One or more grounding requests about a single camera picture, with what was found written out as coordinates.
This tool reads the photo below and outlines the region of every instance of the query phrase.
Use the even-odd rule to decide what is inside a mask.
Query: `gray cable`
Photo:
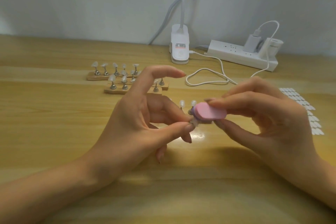
[[[148,44],[152,44],[153,41],[158,37],[158,35],[160,35],[160,33],[161,33],[161,32],[163,31],[163,29],[166,27],[166,25],[167,25],[167,21],[168,21],[168,19],[169,19],[170,13],[171,13],[171,10],[173,10],[174,6],[176,6],[180,1],[181,1],[181,0],[175,0],[175,1],[170,5],[170,7],[168,8],[166,17],[165,17],[165,19],[164,19],[163,22],[162,22],[161,27],[158,29],[158,31],[155,33],[155,35],[153,35],[153,37],[150,39],[150,41],[148,42]]]

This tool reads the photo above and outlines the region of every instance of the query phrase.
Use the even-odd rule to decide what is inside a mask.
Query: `hand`
[[[146,67],[116,104],[99,140],[83,156],[99,179],[110,183],[155,150],[160,161],[167,143],[176,138],[191,143],[191,118],[168,97],[147,94],[154,79],[166,76],[181,78],[185,73],[172,66]],[[158,129],[151,123],[168,126]]]
[[[306,109],[268,82],[253,77],[208,103],[226,109],[228,114],[252,118],[260,129],[258,135],[229,120],[215,123],[290,182],[297,183],[300,173],[318,165]]]

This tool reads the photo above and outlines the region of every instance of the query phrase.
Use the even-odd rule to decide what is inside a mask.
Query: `forearm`
[[[98,190],[82,159],[0,185],[0,223],[35,223]]]
[[[336,167],[318,158],[304,174],[288,179],[295,186],[336,210]]]

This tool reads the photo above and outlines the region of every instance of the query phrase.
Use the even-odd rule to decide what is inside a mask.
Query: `right hand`
[[[306,109],[265,80],[253,77],[208,104],[252,118],[260,129],[258,135],[229,120],[215,123],[288,181],[298,184],[296,179],[319,165]]]

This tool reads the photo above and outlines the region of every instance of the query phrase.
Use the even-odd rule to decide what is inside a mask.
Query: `left hand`
[[[155,150],[160,162],[167,143],[179,137],[191,143],[190,132],[195,128],[191,118],[168,97],[147,94],[154,79],[166,76],[181,78],[185,73],[172,66],[146,67],[115,105],[97,143],[83,156],[100,178],[111,182]],[[151,123],[168,126],[158,129]]]

